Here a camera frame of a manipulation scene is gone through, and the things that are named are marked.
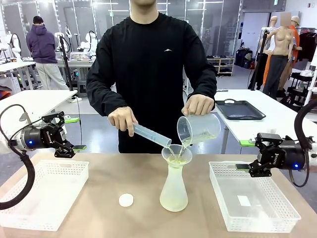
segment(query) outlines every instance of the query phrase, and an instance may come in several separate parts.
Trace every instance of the white paper label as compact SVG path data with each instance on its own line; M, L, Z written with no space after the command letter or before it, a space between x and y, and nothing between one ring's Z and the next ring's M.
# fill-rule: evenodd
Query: white paper label
M240 202L240 205L243 206L243 207L251 207L251 203L248 199L247 196L239 196L238 195L238 199L239 199L239 202Z

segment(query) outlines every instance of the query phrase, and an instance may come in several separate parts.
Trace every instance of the black cap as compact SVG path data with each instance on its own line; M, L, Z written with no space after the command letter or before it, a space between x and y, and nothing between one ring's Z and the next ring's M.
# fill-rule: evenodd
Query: black cap
M33 24L41 24L41 23L43 23L44 21L43 21L43 18L41 18L40 16L35 16L34 18L33 18Z

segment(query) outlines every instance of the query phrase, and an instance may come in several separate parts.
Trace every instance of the black tray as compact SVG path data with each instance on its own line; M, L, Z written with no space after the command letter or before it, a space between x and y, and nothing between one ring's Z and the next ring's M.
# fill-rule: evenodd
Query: black tray
M266 117L247 101L226 99L224 101L216 101L216 103L221 113L228 120L262 120Z

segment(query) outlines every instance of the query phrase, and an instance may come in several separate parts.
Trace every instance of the black clothing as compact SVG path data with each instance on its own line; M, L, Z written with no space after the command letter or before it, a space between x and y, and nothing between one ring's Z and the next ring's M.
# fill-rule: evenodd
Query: black clothing
M283 70L288 62L288 56L272 55L269 63L266 83L263 93L269 95L276 100L276 94L279 86L279 81Z
M316 33L303 33L300 36L300 47L303 48L302 51L298 51L298 61L303 59L308 59L309 62L312 62L314 53L317 46L317 37Z
M183 66L194 94L214 98L215 69L193 28L159 14L151 24L130 17L108 29L97 47L97 59L87 76L90 104L101 116L131 107L139 124L179 143L177 121L182 116ZM117 92L110 87L116 84ZM161 146L138 135L119 132L121 153L160 153Z
M264 77L267 58L268 58L268 55L263 53L261 56L261 62L257 64L257 68L258 68L258 74L256 78L257 90L260 90L261 86L263 85L263 77ZM255 72L256 71L254 70L248 89L252 88L252 84L255 80Z

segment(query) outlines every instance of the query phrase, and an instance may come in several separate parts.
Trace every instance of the person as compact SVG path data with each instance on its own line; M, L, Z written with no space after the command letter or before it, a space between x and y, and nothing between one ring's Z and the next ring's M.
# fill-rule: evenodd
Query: person
M26 43L35 61L43 88L52 89L51 83L54 82L58 89L69 90L57 67L55 37L46 29L40 16L33 18L32 29L26 36ZM81 100L74 97L69 102L75 103Z
M183 67L194 89L185 106ZM214 108L215 69L186 21L159 13L156 0L131 0L130 17L98 44L86 91L91 106L119 129L120 153L160 153L161 146L134 135L133 124L179 144L182 114L205 115Z

